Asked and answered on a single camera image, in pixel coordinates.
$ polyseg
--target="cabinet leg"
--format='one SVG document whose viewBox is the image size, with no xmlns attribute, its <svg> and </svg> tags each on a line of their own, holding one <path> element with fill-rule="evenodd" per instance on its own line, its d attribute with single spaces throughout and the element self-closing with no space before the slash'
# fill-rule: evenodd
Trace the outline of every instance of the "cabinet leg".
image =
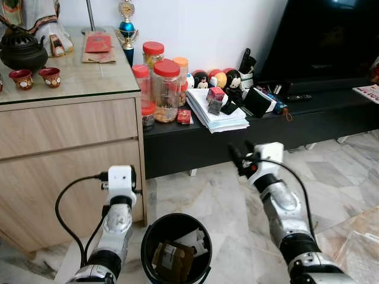
<svg viewBox="0 0 379 284">
<path fill-rule="evenodd" d="M 348 137 L 349 137 L 349 135 L 339 137 L 339 138 L 337 138 L 337 142 L 338 142 L 339 144 L 341 144 L 341 143 L 345 142 L 345 140 L 346 140 Z"/>
<path fill-rule="evenodd" d="M 317 143 L 311 143 L 311 144 L 307 144 L 305 145 L 305 148 L 307 150 L 312 150 L 315 146 L 316 146 Z"/>
<path fill-rule="evenodd" d="M 189 171 L 189 176 L 196 176 L 197 169 L 192 169 Z"/>
</svg>

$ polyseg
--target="paper in trash bin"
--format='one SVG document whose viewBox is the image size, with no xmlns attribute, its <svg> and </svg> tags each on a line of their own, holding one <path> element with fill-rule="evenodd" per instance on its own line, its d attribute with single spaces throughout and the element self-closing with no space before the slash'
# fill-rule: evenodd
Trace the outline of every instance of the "paper in trash bin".
<svg viewBox="0 0 379 284">
<path fill-rule="evenodd" d="M 188 247 L 194 247 L 194 258 L 207 253 L 208 250 L 204 247 L 204 232 L 197 228 L 195 231 L 190 232 L 187 235 L 175 240 L 174 242 L 183 244 Z"/>
</svg>

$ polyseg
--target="red cup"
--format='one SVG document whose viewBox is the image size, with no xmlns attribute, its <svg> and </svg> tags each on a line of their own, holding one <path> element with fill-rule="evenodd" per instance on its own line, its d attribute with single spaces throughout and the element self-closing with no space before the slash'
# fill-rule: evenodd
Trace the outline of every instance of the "red cup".
<svg viewBox="0 0 379 284">
<path fill-rule="evenodd" d="M 9 73 L 9 77 L 13 79 L 16 87 L 21 90 L 29 90 L 33 86 L 31 71 L 28 69 L 15 70 Z"/>
<path fill-rule="evenodd" d="M 43 82 L 51 88 L 58 88 L 60 85 L 60 70 L 55 67 L 43 68 L 38 71 L 38 74 L 42 76 Z"/>
</svg>

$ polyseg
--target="remote control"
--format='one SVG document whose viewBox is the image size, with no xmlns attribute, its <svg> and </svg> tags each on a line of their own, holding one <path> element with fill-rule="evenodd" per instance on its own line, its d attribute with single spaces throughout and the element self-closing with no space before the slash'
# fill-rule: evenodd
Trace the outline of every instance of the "remote control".
<svg viewBox="0 0 379 284">
<path fill-rule="evenodd" d="M 312 99 L 311 95 L 286 95 L 283 96 L 283 101 L 286 102 L 303 102 Z"/>
</svg>

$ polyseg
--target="wire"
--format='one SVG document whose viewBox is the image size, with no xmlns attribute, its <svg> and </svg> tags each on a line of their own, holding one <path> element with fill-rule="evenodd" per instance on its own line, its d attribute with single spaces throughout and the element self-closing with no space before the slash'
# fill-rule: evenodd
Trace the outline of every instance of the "wire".
<svg viewBox="0 0 379 284">
<path fill-rule="evenodd" d="M 95 176 L 85 176 L 85 177 L 81 177 L 80 179 L 77 179 L 77 180 L 74 180 L 73 182 L 71 182 L 70 184 L 68 184 L 64 190 L 61 191 L 61 193 L 59 194 L 56 202 L 55 202 L 55 214 L 57 216 L 57 219 L 58 221 L 60 222 L 60 224 L 62 225 L 62 227 L 66 230 L 67 233 L 69 233 L 71 235 L 71 237 L 76 241 L 76 243 L 78 244 L 79 246 L 79 249 L 80 249 L 80 252 L 81 252 L 81 267 L 85 266 L 85 263 L 86 263 L 86 255 L 84 254 L 84 249 L 83 249 L 83 244 L 82 242 L 80 241 L 79 237 L 66 225 L 66 223 L 64 222 L 64 220 L 62 219 L 62 217 L 60 216 L 60 213 L 59 213 L 59 203 L 60 203 L 60 200 L 62 199 L 62 196 L 65 194 L 65 192 L 71 187 L 73 186 L 74 184 L 82 181 L 82 180 L 86 180 L 86 179 L 97 179 L 99 175 L 95 175 Z"/>
<path fill-rule="evenodd" d="M 285 168 L 286 170 L 288 170 L 296 179 L 297 181 L 299 182 L 299 184 L 301 185 L 301 188 L 304 192 L 304 199 L 305 199 L 305 202 L 306 202 L 306 208 L 307 208 L 307 216 L 308 216 L 308 223 L 309 223 L 309 230 L 310 230 L 310 233 L 312 235 L 312 237 L 314 238 L 314 241 L 317 243 L 316 241 L 316 237 L 314 235 L 314 230 L 313 230 L 313 223 L 312 223 L 312 215 L 311 215 L 311 212 L 310 212 L 310 206 L 309 206 L 309 200 L 308 200 L 308 194 L 307 194 L 307 189 L 306 187 L 304 186 L 303 182 L 301 181 L 301 179 L 299 178 L 299 176 L 295 173 L 295 171 L 293 171 L 291 168 L 289 168 L 288 166 L 286 166 L 285 164 L 283 163 L 280 163 L 280 162 L 276 162 L 276 161 L 273 161 L 273 160 L 266 160 L 266 159 L 255 159 L 255 158 L 250 158 L 248 157 L 248 159 L 254 163 L 257 163 L 257 162 L 267 162 L 267 163 L 272 163 L 272 164 L 277 164 L 283 168 Z"/>
<path fill-rule="evenodd" d="M 100 229 L 101 225 L 102 225 L 102 222 L 104 221 L 104 218 L 105 218 L 105 215 L 101 217 L 100 219 L 100 222 L 99 224 L 97 225 L 95 231 L 92 233 L 92 235 L 90 236 L 87 244 L 85 245 L 85 249 L 84 249 L 84 256 L 85 256 L 85 262 L 87 263 L 87 253 L 88 253 L 88 248 L 89 248 L 89 245 L 92 243 L 96 233 L 98 232 L 98 230 Z"/>
</svg>

